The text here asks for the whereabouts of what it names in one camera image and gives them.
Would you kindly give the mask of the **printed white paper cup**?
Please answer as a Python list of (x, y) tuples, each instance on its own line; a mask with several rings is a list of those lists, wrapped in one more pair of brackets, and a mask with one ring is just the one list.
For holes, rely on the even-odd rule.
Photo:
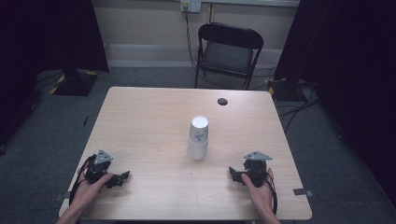
[(189, 138), (195, 144), (202, 144), (208, 139), (208, 118), (196, 116), (191, 120)]

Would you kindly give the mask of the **person's left hand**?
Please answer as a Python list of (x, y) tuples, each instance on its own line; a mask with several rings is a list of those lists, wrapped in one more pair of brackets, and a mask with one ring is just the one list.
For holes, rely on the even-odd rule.
[(78, 180), (78, 188), (70, 208), (76, 211), (78, 215), (81, 215), (94, 201), (103, 185), (112, 177), (112, 173), (105, 174), (93, 184), (81, 177)]

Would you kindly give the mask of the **white wall socket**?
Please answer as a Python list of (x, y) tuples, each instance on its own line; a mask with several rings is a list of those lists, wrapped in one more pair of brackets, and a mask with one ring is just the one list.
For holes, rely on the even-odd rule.
[(199, 0), (180, 0), (180, 11), (200, 13), (202, 8), (202, 2)]

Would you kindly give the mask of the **black folding chair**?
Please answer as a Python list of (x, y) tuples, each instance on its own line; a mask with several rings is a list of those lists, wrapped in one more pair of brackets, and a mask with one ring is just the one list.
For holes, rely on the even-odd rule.
[(239, 77), (249, 88), (263, 48), (262, 36), (249, 28), (210, 22), (198, 30), (199, 48), (194, 87), (200, 71)]

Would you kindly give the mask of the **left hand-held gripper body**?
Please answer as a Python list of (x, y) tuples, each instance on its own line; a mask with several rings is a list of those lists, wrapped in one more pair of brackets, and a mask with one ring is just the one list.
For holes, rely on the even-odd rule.
[(107, 169), (111, 164), (113, 157), (100, 149), (97, 154), (93, 154), (88, 158), (88, 169), (84, 175), (85, 179), (93, 184), (107, 173)]

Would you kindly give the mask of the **plain white paper cup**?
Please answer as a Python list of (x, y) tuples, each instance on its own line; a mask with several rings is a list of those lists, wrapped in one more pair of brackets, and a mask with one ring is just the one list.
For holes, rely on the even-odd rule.
[(195, 135), (188, 136), (188, 155), (191, 159), (202, 160), (208, 149), (208, 136), (197, 138)]

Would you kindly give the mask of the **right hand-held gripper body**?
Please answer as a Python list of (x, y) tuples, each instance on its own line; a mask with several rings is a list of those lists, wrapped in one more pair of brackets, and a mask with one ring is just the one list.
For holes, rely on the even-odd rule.
[(268, 172), (266, 162), (272, 159), (271, 156), (261, 153), (260, 151), (253, 151), (244, 156), (245, 174), (250, 178), (252, 184), (259, 188), (263, 183), (272, 184), (268, 181)]

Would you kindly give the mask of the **person's right hand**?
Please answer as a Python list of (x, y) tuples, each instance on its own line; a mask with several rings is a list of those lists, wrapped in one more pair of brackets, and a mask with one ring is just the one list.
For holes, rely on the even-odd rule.
[[(268, 181), (272, 184), (274, 176), (271, 168), (268, 169), (268, 175)], [(247, 186), (251, 201), (256, 208), (258, 215), (274, 214), (272, 206), (273, 192), (270, 185), (263, 183), (261, 187), (256, 188), (246, 174), (241, 174), (241, 177)]]

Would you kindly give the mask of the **black curtain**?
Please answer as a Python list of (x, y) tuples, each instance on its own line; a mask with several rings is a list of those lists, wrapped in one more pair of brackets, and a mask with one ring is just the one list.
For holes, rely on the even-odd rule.
[(275, 78), (316, 84), (396, 206), (396, 0), (300, 0)]

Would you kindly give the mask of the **black stand base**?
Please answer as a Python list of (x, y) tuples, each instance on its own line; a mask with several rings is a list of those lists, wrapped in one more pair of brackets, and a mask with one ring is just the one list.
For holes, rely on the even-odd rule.
[(306, 102), (306, 97), (301, 88), (297, 84), (288, 82), (286, 79), (267, 79), (266, 86), (275, 101)]
[(88, 96), (98, 73), (88, 70), (63, 69), (62, 75), (50, 90), (52, 95)]

